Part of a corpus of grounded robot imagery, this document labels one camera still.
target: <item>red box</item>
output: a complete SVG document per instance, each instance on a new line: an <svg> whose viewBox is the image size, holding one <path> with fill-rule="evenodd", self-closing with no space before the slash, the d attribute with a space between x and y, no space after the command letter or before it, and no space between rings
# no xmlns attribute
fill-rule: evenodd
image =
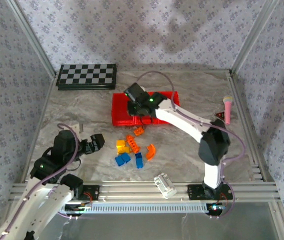
<svg viewBox="0 0 284 240"><path fill-rule="evenodd" d="M160 94L168 97L169 99L172 96L171 91L159 91ZM138 125L149 125L149 124L168 124L165 121L161 121L157 118L144 116L142 117L142 122L138 116L129 116L127 113L127 102L129 101L128 97L124 93L113 93L112 99L112 124L113 126L138 126ZM174 93L174 103L180 106L180 101L178 99L178 93Z"/></svg>

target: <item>chessboard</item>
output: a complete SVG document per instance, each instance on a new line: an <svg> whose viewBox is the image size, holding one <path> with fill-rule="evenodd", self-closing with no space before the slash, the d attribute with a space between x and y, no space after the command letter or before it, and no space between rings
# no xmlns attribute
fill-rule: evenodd
<svg viewBox="0 0 284 240"><path fill-rule="evenodd" d="M58 74L58 90L115 89L116 64L64 64Z"/></svg>

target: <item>glass panel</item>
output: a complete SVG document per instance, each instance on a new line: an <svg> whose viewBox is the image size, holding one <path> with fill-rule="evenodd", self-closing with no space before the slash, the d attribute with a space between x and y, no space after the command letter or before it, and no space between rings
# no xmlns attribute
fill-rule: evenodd
<svg viewBox="0 0 284 240"><path fill-rule="evenodd" d="M237 203L219 220L203 213L56 216L40 240L278 240L266 203Z"/></svg>

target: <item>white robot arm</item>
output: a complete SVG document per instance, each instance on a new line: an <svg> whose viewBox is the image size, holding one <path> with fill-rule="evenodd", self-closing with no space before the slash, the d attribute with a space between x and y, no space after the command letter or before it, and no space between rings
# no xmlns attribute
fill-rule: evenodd
<svg viewBox="0 0 284 240"><path fill-rule="evenodd" d="M201 142L203 137L202 133L207 132L209 127L200 126L199 124L195 124L189 119L181 116L172 108L172 103L169 99L163 100L159 105L159 108L155 110L156 117L160 120L166 121L182 131L188 133L193 137L198 143ZM202 117L196 116L181 107L176 106L181 112L188 115L193 119L197 119L202 123L210 123L210 120L204 119ZM204 183L212 189L216 189L221 184L221 163L218 165L209 165L204 163Z"/></svg>
<svg viewBox="0 0 284 240"><path fill-rule="evenodd" d="M225 128L224 123L219 119L211 122L179 106L172 105L171 100L158 92L150 96L137 83L128 87L124 93L130 100L127 108L131 116L151 116L166 121L191 135L200 143L198 154L204 161L204 191L208 198L216 198L223 185L220 175L221 159L227 153L230 140L227 133L210 126ZM197 120L200 124L194 123L191 119Z"/></svg>
<svg viewBox="0 0 284 240"><path fill-rule="evenodd" d="M87 139L79 142L74 131L59 132L54 146L35 161L22 197L0 227L0 240L37 240L45 226L74 196L76 199L91 200L84 194L83 180L72 174L63 176L46 199L60 176L66 172L68 162L98 151L105 143L101 134L92 135L91 139L91 142Z"/></svg>

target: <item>orange lego brick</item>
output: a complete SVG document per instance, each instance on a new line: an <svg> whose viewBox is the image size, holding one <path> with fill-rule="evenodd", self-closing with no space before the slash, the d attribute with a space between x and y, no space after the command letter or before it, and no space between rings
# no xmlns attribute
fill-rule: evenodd
<svg viewBox="0 0 284 240"><path fill-rule="evenodd" d="M133 153L138 153L140 151L140 147L137 146L136 142L134 141L134 137L131 135L126 136L126 141L128 145L131 147Z"/></svg>
<svg viewBox="0 0 284 240"><path fill-rule="evenodd" d="M156 149L155 149L153 144L151 144L150 146L148 146L146 148L148 150L148 153L146 154L146 159L148 161L151 161L152 158L154 157L155 153L156 153Z"/></svg>
<svg viewBox="0 0 284 240"><path fill-rule="evenodd" d="M134 134L136 136L142 135L143 133L144 133L144 129L141 126L134 130Z"/></svg>

